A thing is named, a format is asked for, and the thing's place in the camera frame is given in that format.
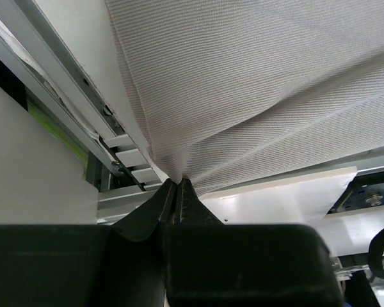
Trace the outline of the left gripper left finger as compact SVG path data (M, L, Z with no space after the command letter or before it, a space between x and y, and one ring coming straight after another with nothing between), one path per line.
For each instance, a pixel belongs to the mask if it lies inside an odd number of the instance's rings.
M152 197L111 227L110 256L124 287L164 287L164 236L177 184L164 181Z

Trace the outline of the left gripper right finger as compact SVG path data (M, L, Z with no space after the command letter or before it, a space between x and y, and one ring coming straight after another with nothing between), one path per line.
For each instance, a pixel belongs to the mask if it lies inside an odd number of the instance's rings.
M177 186L174 224L223 226L223 223L199 200L188 178L183 178Z

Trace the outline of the grey trousers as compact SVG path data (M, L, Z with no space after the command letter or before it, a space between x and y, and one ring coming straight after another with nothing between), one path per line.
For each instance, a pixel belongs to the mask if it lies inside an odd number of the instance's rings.
M108 1L154 164L204 194L384 146L384 1Z

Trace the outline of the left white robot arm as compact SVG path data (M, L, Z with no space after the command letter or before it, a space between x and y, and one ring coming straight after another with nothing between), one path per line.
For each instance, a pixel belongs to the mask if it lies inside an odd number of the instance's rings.
M310 226L334 196L318 178L202 203L191 183L166 180L114 224L128 251L116 306L376 306L362 271L340 285Z

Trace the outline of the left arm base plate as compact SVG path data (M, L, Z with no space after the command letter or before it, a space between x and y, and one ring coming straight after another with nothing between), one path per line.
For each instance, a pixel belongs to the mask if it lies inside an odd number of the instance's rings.
M327 214L384 206L384 172L355 177Z

